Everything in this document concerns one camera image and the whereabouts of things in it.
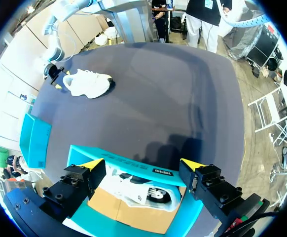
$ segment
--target black bag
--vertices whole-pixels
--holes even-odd
[[[181,18],[179,16],[171,17],[170,19],[170,30],[175,33],[181,33]]]

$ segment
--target paper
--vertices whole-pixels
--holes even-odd
[[[205,7],[209,8],[209,9],[212,9],[213,8],[213,3],[214,3],[213,0],[205,0]]]

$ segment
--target white pants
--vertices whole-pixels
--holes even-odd
[[[199,28],[203,29],[203,37],[205,40],[206,50],[216,53],[218,45],[218,26],[214,26],[205,21],[201,21],[191,15],[186,15],[187,26],[187,44],[191,47],[197,48],[197,41],[199,36]]]

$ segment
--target green container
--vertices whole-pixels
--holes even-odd
[[[9,150],[0,147],[0,168],[6,168],[6,160],[9,157]]]

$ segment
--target white wall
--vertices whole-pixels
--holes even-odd
[[[13,38],[2,54],[0,64],[22,81],[40,90],[44,83],[43,73],[38,69],[36,59],[48,47],[48,37],[42,29],[50,16],[47,7],[33,17]],[[102,28],[95,15],[73,15],[68,21],[59,23],[59,39],[65,57],[77,54]]]
[[[49,36],[42,35],[42,29],[46,20],[51,16],[51,6],[42,10],[39,14],[34,16],[26,25],[33,32],[35,37],[47,48]],[[73,29],[67,21],[59,23],[59,40],[62,49],[65,52],[65,58],[70,57],[72,54],[77,54],[83,48],[83,44],[78,36],[74,33]]]
[[[46,47],[26,26],[14,37],[0,59],[6,67],[27,84],[39,90],[44,83],[43,74],[35,69],[34,61],[42,55]]]
[[[38,91],[9,74],[0,66],[0,146],[20,151],[19,141],[22,121],[29,105],[19,97],[21,94],[30,101]]]

